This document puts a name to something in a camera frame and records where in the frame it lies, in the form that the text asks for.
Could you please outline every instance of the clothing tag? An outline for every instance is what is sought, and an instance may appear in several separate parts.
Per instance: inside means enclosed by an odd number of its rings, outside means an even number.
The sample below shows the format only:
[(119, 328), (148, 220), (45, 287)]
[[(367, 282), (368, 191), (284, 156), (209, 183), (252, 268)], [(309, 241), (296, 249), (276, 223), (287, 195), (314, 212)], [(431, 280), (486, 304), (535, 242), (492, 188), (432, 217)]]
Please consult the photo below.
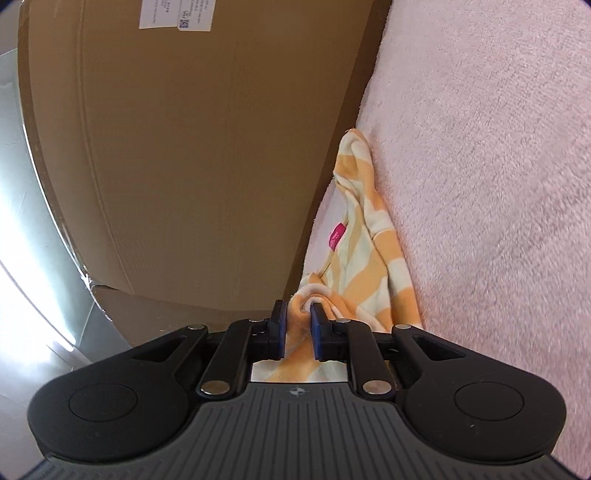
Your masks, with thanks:
[(178, 29), (209, 32), (212, 29), (216, 0), (181, 0)]
[(339, 244), (340, 239), (345, 234), (345, 230), (347, 230), (347, 227), (345, 227), (345, 225), (340, 223), (335, 227), (333, 232), (330, 234), (329, 247), (333, 252), (336, 250), (336, 246)]
[(181, 0), (143, 0), (140, 28), (176, 27)]

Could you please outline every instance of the white label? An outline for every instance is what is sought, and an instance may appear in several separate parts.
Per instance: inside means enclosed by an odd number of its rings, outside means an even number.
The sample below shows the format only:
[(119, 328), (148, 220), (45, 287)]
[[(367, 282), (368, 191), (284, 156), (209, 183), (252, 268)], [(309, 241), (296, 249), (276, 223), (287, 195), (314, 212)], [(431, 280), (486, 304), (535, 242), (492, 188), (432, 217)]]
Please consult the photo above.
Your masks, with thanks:
[(181, 31), (209, 32), (212, 29), (216, 0), (181, 0), (178, 29)]
[(181, 0), (143, 0), (140, 28), (176, 27)]

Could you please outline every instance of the circular cap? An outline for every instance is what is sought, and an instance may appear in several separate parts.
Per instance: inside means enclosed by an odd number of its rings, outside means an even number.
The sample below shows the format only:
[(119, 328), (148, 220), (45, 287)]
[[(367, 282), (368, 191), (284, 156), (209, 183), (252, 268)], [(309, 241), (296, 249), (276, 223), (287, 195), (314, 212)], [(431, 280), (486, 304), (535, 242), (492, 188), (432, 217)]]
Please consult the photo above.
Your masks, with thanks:
[(201, 385), (201, 391), (207, 395), (224, 395), (230, 391), (230, 385), (223, 380), (210, 380)]
[(479, 420), (506, 420), (523, 408), (523, 397), (512, 387), (496, 382), (466, 385), (456, 392), (456, 405)]
[(370, 395), (384, 395), (392, 390), (392, 385), (384, 380), (370, 380), (363, 384), (363, 391)]
[(69, 406), (74, 415), (88, 421), (120, 419), (135, 408), (138, 396), (119, 384), (96, 384), (75, 391)]

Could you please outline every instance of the pink fleece surface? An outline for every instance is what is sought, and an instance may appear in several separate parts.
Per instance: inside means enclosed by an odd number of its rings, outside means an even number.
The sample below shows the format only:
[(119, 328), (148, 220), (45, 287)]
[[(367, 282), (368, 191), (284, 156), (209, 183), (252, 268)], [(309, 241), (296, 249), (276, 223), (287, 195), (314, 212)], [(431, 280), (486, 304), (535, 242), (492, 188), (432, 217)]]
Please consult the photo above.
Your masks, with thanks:
[(587, 478), (591, 8), (394, 0), (358, 128), (427, 329), (552, 382)]

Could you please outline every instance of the folded cloth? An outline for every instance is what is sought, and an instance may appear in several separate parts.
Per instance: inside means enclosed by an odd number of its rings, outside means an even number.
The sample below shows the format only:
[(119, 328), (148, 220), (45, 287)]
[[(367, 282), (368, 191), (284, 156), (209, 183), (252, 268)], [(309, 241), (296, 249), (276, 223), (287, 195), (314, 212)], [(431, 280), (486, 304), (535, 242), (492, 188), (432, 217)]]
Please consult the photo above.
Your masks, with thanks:
[(355, 129), (340, 142), (334, 178), (347, 209), (330, 236), (329, 257), (320, 271), (304, 275), (289, 302), (285, 357), (255, 363), (252, 381), (347, 380), (342, 363), (314, 359), (312, 303), (320, 303), (329, 319), (360, 320), (374, 332), (389, 332), (399, 323), (422, 327), (396, 230), (375, 190), (369, 145)]

